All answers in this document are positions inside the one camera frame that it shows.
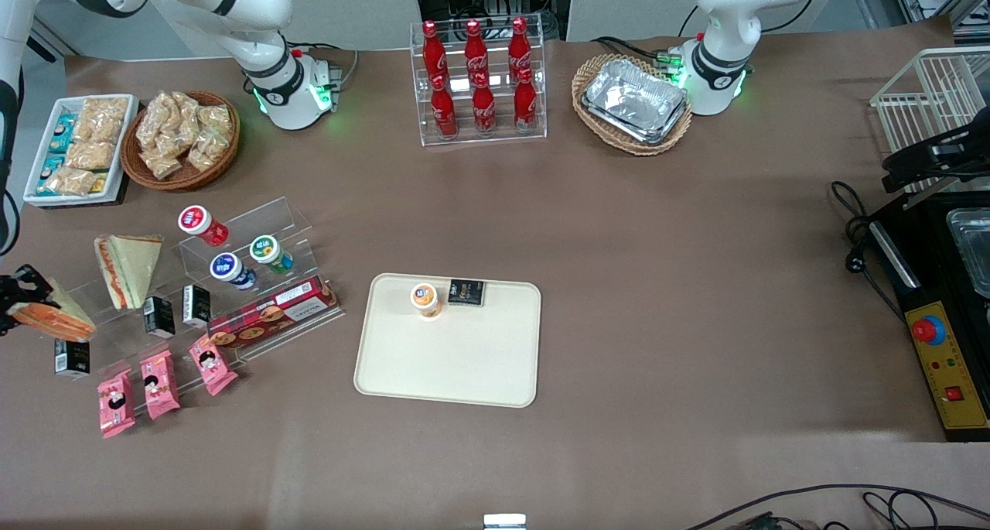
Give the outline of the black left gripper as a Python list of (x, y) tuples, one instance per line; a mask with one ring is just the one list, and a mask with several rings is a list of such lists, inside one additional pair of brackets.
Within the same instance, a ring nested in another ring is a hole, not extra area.
[(989, 128), (952, 129), (936, 137), (931, 145), (910, 145), (889, 156), (883, 177), (887, 193), (917, 192), (941, 180), (936, 173), (951, 176), (988, 176)]

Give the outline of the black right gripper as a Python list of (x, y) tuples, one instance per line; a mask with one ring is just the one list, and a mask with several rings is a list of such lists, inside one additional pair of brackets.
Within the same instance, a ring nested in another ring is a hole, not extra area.
[(31, 265), (17, 269), (17, 279), (13, 275), (1, 276), (1, 315), (0, 336), (20, 326), (20, 322), (7, 312), (17, 303), (46, 303), (53, 287)]

